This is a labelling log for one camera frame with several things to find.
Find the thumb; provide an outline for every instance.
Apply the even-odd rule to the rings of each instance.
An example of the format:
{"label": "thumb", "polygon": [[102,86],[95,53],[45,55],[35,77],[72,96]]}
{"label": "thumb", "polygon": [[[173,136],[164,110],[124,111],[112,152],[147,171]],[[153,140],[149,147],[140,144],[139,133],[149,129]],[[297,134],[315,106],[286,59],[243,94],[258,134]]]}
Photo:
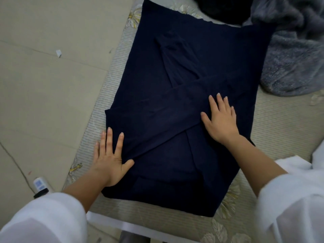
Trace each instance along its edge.
{"label": "thumb", "polygon": [[132,159],[127,160],[126,163],[124,163],[121,167],[122,176],[124,176],[133,165],[134,165],[134,160]]}
{"label": "thumb", "polygon": [[210,121],[210,119],[206,113],[201,112],[200,115],[201,115],[201,120],[204,123],[206,130],[209,132],[211,129],[212,122]]}

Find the hand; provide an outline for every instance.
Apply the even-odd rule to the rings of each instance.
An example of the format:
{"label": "hand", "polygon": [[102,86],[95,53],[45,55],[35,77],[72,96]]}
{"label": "hand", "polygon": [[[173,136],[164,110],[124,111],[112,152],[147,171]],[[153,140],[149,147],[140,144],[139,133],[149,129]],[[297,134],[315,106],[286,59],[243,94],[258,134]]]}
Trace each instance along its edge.
{"label": "hand", "polygon": [[112,152],[112,129],[109,127],[106,132],[101,134],[100,144],[97,142],[94,148],[93,163],[89,172],[96,173],[105,180],[106,187],[116,185],[134,165],[134,160],[130,159],[122,164],[121,154],[124,141],[124,133],[120,133],[115,153]]}
{"label": "hand", "polygon": [[227,97],[223,101],[221,94],[218,93],[216,98],[218,106],[212,96],[208,98],[212,120],[204,112],[201,113],[201,120],[210,136],[215,141],[225,145],[231,137],[239,135],[236,126],[236,114],[234,107],[229,106]]}

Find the black garment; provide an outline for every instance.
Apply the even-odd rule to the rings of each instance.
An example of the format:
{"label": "black garment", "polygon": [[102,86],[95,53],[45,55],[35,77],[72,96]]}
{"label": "black garment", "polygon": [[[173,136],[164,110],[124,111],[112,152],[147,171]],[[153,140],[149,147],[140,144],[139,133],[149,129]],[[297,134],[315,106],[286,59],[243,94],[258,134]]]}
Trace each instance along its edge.
{"label": "black garment", "polygon": [[106,125],[123,162],[134,166],[102,193],[212,217],[238,172],[210,138],[200,112],[208,96],[228,96],[240,133],[250,137],[256,92],[274,28],[234,28],[196,19],[151,1],[138,27]]}
{"label": "black garment", "polygon": [[253,0],[195,0],[207,16],[227,24],[239,24],[251,14]]}

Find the forearm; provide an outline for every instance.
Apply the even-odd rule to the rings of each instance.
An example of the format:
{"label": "forearm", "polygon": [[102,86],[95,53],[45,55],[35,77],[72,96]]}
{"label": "forearm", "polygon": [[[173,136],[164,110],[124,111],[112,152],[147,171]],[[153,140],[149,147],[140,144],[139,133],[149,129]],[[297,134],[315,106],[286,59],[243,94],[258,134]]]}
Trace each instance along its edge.
{"label": "forearm", "polygon": [[87,213],[106,183],[95,171],[90,170],[62,192],[79,200]]}
{"label": "forearm", "polygon": [[229,138],[225,147],[236,159],[256,196],[272,179],[287,173],[241,135]]}

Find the black cloth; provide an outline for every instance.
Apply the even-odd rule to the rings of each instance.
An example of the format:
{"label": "black cloth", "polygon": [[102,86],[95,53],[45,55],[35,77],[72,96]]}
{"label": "black cloth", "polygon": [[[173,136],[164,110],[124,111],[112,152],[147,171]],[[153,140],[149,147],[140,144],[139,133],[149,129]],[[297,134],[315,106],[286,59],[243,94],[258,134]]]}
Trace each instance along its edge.
{"label": "black cloth", "polygon": [[253,0],[195,0],[207,16],[227,24],[242,25],[251,14]]}
{"label": "black cloth", "polygon": [[142,17],[106,125],[123,162],[135,164],[102,193],[212,217],[239,167],[206,132],[208,96],[228,96],[250,138],[272,26],[213,24],[144,0]]}

